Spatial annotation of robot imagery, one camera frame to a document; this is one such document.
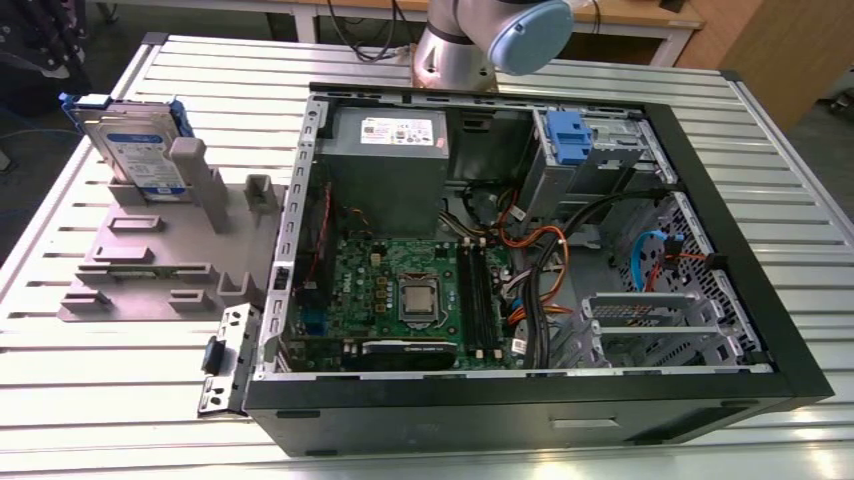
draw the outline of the ram slot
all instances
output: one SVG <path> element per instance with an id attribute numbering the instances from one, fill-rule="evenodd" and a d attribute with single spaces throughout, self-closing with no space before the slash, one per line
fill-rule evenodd
<path id="1" fill-rule="evenodd" d="M 487 351 L 496 350 L 498 334 L 495 316 L 492 314 L 492 276 L 490 267 L 486 264 L 486 248 L 476 246 L 472 248 L 472 276 L 475 285 L 475 296 L 478 298 L 478 331 L 480 332 L 480 348 Z"/>
<path id="2" fill-rule="evenodd" d="M 463 315 L 463 342 L 466 344 L 466 352 L 475 353 L 482 349 L 480 335 L 478 332 L 478 300 L 474 288 L 472 277 L 472 249 L 470 246 L 460 245 L 456 249 L 456 278 L 459 288 L 460 313 Z"/>

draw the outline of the cpu socket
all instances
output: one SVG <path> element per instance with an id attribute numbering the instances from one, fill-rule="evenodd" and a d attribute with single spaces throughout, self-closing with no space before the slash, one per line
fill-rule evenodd
<path id="1" fill-rule="evenodd" d="M 439 276 L 431 273 L 398 275 L 399 318 L 420 330 L 439 320 Z"/>

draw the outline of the wooden cabinet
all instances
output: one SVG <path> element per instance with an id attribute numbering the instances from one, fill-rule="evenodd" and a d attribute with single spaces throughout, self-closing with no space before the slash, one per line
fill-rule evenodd
<path id="1" fill-rule="evenodd" d="M 854 61 L 851 0 L 691 0 L 706 20 L 678 67 L 735 70 L 786 130 Z"/>

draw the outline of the hard drive label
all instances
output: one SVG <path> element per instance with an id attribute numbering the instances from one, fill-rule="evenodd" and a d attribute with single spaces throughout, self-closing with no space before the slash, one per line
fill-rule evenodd
<path id="1" fill-rule="evenodd" d="M 167 200 L 187 190 L 178 167 L 167 158 L 167 146 L 160 135 L 111 133 L 107 140 L 121 169 L 149 197 Z"/>

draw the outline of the white sticker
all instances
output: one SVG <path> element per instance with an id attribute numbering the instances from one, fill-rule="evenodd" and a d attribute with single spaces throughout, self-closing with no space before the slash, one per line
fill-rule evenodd
<path id="1" fill-rule="evenodd" d="M 160 135 L 109 133 L 107 140 L 121 169 L 148 196 L 179 195 L 187 190 L 178 167 L 167 158 Z"/>
<path id="2" fill-rule="evenodd" d="M 522 210 L 515 205 L 510 207 L 510 214 L 516 218 L 516 220 L 524 220 L 524 210 Z"/>
<path id="3" fill-rule="evenodd" d="M 362 120 L 362 143 L 432 146 L 432 122 L 368 117 Z"/>
<path id="4" fill-rule="evenodd" d="M 520 338 L 514 338 L 512 343 L 510 344 L 510 351 L 512 353 L 518 353 L 519 355 L 524 355 L 524 351 L 527 349 L 528 349 L 528 342 L 526 342 Z"/>
<path id="5" fill-rule="evenodd" d="M 685 20 L 670 20 L 667 25 L 673 27 L 689 27 L 689 28 L 699 28 L 698 22 L 686 22 Z"/>

